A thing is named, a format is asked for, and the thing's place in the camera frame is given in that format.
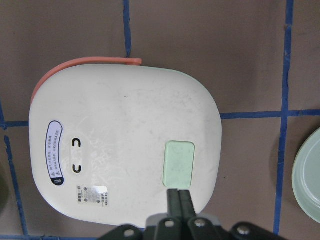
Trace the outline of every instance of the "oval label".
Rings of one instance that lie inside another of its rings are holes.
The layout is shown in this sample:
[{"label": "oval label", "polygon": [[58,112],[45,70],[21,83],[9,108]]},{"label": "oval label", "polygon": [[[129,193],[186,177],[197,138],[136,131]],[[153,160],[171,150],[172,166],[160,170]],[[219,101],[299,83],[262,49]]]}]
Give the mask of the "oval label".
[{"label": "oval label", "polygon": [[64,183],[64,176],[59,161],[59,146],[63,127],[58,121],[49,123],[45,138],[45,158],[50,179],[54,185]]}]

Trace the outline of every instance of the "metal screw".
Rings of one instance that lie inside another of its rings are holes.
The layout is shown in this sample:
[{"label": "metal screw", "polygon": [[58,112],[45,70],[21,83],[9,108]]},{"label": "metal screw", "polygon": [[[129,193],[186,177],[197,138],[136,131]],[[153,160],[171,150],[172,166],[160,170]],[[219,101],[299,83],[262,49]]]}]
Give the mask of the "metal screw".
[{"label": "metal screw", "polygon": [[124,231],[123,235],[126,238],[129,238],[129,237],[132,237],[133,235],[135,235],[135,231],[133,231],[132,229],[128,229],[128,230]]},{"label": "metal screw", "polygon": [[172,220],[169,220],[169,221],[165,221],[164,225],[167,227],[167,228],[171,228],[175,225],[175,222],[172,221]]},{"label": "metal screw", "polygon": [[198,218],[194,221],[194,224],[199,227],[199,228],[202,228],[206,225],[206,221],[201,219],[201,218]]},{"label": "metal screw", "polygon": [[239,226],[236,230],[241,235],[249,235],[249,233],[250,233],[250,229],[244,225]]}]

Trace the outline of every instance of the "pink strap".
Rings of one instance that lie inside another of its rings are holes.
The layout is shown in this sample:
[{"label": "pink strap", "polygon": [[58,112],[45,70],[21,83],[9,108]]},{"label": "pink strap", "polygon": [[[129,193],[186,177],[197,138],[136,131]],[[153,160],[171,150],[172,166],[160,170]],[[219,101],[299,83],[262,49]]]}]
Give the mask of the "pink strap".
[{"label": "pink strap", "polygon": [[44,75],[41,80],[37,83],[35,86],[32,97],[31,97],[31,103],[34,100],[34,97],[39,90],[39,88],[42,86],[42,84],[45,83],[51,76],[54,74],[62,71],[63,69],[67,69],[70,67],[74,67],[77,65],[82,64],[90,64],[90,63],[117,63],[117,64],[127,64],[127,65],[141,65],[142,59],[140,58],[124,58],[124,57],[105,57],[105,56],[90,56],[90,57],[82,57],[77,58],[71,61],[64,62],[55,68],[51,69],[46,75]]}]

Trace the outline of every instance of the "light green bowl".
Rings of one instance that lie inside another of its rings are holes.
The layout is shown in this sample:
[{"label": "light green bowl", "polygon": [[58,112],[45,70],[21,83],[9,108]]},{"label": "light green bowl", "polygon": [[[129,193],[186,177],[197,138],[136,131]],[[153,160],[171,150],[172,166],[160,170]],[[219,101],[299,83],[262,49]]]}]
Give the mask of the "light green bowl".
[{"label": "light green bowl", "polygon": [[303,211],[320,223],[320,128],[305,141],[296,155],[292,187]]}]

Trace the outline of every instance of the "green button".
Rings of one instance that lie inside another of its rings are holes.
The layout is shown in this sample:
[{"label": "green button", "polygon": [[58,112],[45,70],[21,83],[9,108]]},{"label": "green button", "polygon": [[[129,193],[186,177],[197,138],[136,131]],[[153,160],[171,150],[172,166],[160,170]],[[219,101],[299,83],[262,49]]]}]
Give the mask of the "green button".
[{"label": "green button", "polygon": [[165,145],[163,184],[170,189],[191,186],[195,145],[189,141],[168,141]]}]

